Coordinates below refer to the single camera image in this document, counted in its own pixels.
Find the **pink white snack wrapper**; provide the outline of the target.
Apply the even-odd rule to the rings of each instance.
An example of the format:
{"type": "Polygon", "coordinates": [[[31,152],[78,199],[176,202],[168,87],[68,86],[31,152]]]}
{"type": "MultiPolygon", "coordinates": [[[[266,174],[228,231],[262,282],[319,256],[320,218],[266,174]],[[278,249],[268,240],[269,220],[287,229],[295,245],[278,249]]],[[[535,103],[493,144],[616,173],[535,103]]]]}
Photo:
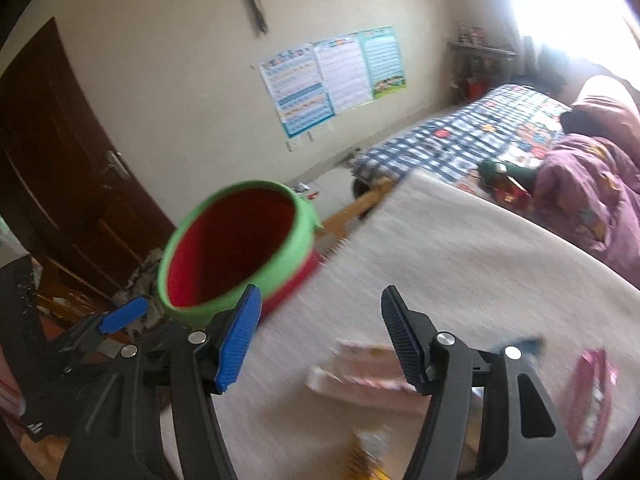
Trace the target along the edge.
{"type": "Polygon", "coordinates": [[[390,344],[338,340],[330,358],[308,370],[306,386],[337,401],[411,415],[424,415],[430,403],[406,381],[390,344]]]}

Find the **white chart wall poster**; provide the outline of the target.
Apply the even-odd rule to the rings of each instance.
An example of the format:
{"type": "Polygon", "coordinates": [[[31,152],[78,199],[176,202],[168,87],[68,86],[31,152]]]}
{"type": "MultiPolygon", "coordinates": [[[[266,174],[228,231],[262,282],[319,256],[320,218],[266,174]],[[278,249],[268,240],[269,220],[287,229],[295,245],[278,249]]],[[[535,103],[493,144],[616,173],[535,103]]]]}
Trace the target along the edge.
{"type": "Polygon", "coordinates": [[[335,114],[342,114],[373,99],[357,35],[316,42],[314,55],[335,114]]]}

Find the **floral cushion wooden chair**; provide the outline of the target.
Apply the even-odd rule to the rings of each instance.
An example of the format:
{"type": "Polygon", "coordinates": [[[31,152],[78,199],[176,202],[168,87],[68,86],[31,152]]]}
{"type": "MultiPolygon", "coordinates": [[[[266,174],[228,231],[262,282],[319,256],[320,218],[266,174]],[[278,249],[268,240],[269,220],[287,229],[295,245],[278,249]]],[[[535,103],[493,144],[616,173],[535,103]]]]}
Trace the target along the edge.
{"type": "Polygon", "coordinates": [[[138,297],[148,300],[148,312],[124,329],[132,340],[138,340],[151,333],[154,328],[164,322],[164,307],[157,291],[157,278],[162,257],[163,251],[160,248],[152,249],[131,274],[127,285],[112,297],[112,303],[116,307],[123,307],[138,297]]]}

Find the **blue alphabet wall poster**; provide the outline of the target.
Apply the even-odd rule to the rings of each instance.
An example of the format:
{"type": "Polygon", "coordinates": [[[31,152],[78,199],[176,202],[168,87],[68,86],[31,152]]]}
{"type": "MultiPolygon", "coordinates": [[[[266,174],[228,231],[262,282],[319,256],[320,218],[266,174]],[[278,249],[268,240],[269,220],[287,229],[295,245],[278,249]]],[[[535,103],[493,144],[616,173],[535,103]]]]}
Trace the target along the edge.
{"type": "Polygon", "coordinates": [[[312,44],[281,51],[258,67],[289,139],[334,117],[312,44]]]}

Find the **pink pouch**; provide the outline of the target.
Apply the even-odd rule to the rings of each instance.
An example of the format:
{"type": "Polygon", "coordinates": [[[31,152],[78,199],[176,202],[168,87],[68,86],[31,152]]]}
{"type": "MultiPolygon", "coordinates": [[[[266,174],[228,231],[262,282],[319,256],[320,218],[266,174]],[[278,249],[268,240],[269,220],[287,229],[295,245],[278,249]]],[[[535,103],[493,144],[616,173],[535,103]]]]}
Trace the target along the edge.
{"type": "Polygon", "coordinates": [[[582,467],[602,444],[612,412],[617,375],[605,348],[585,350],[564,389],[561,417],[582,467]]]}

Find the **yellow tube box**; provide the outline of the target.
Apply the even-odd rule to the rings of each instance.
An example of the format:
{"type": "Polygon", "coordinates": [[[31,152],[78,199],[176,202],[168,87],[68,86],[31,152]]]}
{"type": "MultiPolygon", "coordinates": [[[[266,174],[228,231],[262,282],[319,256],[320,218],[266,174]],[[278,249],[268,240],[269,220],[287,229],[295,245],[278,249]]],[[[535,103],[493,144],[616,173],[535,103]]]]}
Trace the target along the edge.
{"type": "Polygon", "coordinates": [[[342,478],[345,480],[390,480],[384,458],[390,435],[384,427],[357,429],[347,454],[342,478]]]}

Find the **purple floral quilt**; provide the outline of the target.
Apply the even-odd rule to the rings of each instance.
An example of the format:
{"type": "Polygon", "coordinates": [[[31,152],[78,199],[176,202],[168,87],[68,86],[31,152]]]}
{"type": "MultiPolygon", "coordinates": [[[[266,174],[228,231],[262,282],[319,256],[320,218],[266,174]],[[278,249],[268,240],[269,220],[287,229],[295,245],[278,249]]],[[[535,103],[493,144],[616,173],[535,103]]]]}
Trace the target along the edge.
{"type": "Polygon", "coordinates": [[[639,285],[639,167],[612,141],[572,133],[536,172],[542,223],[639,285]]]}

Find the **red bin with green rim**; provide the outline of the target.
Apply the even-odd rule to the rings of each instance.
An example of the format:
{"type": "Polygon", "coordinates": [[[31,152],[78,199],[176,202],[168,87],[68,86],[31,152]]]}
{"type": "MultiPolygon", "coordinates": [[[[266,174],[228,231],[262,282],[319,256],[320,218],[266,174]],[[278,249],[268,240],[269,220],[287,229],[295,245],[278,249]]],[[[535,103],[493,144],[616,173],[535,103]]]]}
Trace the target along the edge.
{"type": "Polygon", "coordinates": [[[248,284],[262,293],[262,314],[314,261],[322,223],[307,197],[269,180],[241,181],[196,206],[163,252],[157,293],[168,318],[203,328],[235,306],[248,284]]]}

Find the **teal number wall poster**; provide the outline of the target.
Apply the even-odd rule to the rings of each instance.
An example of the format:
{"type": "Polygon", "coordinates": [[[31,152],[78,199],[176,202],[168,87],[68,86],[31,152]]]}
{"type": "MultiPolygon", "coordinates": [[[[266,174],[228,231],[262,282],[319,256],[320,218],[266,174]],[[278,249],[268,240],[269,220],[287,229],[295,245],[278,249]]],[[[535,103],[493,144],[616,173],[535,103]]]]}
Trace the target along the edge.
{"type": "Polygon", "coordinates": [[[406,76],[393,27],[363,30],[357,36],[367,66],[373,99],[381,99],[382,96],[405,88],[406,76]]]}

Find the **dark blue snack wrapper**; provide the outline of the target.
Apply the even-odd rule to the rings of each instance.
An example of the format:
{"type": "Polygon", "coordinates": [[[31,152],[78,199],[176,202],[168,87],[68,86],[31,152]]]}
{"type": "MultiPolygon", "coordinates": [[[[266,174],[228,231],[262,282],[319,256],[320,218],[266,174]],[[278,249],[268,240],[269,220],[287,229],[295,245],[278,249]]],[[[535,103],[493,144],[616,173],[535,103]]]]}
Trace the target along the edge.
{"type": "Polygon", "coordinates": [[[521,358],[526,359],[528,364],[536,368],[540,362],[540,358],[544,354],[546,342],[542,337],[525,337],[517,340],[498,344],[496,348],[491,350],[492,353],[503,353],[507,348],[515,348],[520,352],[521,358]]]}

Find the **litter scraps on floor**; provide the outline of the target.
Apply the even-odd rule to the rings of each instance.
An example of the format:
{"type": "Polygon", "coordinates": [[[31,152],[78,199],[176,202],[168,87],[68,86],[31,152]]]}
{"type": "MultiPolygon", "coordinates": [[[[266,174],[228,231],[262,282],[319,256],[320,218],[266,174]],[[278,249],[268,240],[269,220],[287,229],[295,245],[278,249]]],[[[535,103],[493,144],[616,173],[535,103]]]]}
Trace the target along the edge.
{"type": "Polygon", "coordinates": [[[319,195],[319,191],[314,191],[308,184],[298,182],[293,186],[293,191],[300,196],[304,196],[307,200],[315,200],[319,195]]]}

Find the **grey towel mat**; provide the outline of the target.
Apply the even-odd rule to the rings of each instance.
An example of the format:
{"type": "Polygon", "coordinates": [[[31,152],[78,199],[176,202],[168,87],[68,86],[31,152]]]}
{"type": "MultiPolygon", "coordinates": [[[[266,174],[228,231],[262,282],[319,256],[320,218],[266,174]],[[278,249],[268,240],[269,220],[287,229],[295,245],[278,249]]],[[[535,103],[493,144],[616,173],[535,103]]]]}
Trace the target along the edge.
{"type": "Polygon", "coordinates": [[[345,245],[259,325],[239,380],[215,399],[241,479],[336,479],[352,432],[390,430],[404,473],[421,415],[360,408],[312,392],[308,370],[340,340],[386,344],[382,290],[468,346],[541,336],[538,374],[553,399],[587,349],[618,370],[608,429],[588,479],[608,467],[639,416],[638,289],[586,252],[512,212],[424,172],[410,174],[345,245]]]}

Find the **bright curtained window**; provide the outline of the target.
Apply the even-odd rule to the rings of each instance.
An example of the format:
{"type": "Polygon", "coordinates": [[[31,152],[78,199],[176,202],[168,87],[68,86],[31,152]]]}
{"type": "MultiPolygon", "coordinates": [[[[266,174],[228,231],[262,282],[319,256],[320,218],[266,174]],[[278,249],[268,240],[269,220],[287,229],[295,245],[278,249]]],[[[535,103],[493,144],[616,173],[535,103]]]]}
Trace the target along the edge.
{"type": "Polygon", "coordinates": [[[639,19],[626,0],[511,0],[518,31],[536,46],[639,84],[639,19]]]}

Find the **pink pillow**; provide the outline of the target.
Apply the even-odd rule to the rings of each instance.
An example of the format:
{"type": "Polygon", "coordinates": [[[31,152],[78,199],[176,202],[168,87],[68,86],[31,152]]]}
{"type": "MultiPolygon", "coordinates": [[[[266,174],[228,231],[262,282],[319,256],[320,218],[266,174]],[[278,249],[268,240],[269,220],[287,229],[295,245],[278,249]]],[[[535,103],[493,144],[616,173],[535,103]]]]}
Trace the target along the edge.
{"type": "Polygon", "coordinates": [[[605,75],[587,79],[570,110],[560,116],[560,124],[566,134],[610,140],[639,166],[639,109],[617,79],[605,75]]]}

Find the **small cluttered side table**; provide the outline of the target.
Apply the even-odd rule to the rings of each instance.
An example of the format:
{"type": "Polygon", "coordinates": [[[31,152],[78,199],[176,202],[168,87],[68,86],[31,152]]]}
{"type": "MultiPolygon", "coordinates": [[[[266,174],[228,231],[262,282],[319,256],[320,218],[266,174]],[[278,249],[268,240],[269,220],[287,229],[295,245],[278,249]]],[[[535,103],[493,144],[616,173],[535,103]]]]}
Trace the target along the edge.
{"type": "Polygon", "coordinates": [[[458,39],[448,41],[451,54],[451,90],[454,104],[468,104],[488,91],[507,84],[518,54],[511,48],[487,43],[481,27],[458,25],[458,39]]]}

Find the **blue plaid cartoon bedsheet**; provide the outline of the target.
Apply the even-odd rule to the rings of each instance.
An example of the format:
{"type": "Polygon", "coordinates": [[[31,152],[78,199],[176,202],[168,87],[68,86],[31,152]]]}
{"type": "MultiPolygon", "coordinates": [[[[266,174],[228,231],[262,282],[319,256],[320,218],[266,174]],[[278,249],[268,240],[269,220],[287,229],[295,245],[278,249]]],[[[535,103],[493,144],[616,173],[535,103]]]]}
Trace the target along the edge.
{"type": "Polygon", "coordinates": [[[355,157],[352,192],[360,197],[382,178],[397,182],[423,169],[471,191],[485,159],[535,168],[560,140],[570,107],[520,84],[503,84],[449,115],[430,118],[355,157]]]}

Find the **green plush toy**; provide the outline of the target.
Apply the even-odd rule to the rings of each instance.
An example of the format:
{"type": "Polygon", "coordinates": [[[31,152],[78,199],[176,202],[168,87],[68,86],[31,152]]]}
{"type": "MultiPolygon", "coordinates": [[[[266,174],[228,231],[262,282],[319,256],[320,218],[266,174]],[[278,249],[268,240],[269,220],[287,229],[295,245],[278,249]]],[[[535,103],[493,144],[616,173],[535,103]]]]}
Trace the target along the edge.
{"type": "Polygon", "coordinates": [[[480,185],[498,205],[524,211],[532,203],[537,169],[518,166],[513,162],[485,159],[477,166],[480,185]]]}

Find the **dark brown wooden door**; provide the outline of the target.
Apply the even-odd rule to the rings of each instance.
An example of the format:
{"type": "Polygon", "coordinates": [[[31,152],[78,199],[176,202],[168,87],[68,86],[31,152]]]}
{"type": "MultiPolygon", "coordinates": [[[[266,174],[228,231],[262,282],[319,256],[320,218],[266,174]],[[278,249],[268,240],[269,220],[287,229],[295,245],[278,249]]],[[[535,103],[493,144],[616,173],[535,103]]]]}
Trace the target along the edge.
{"type": "Polygon", "coordinates": [[[175,229],[94,114],[55,20],[1,76],[1,214],[37,260],[105,299],[175,229]]]}

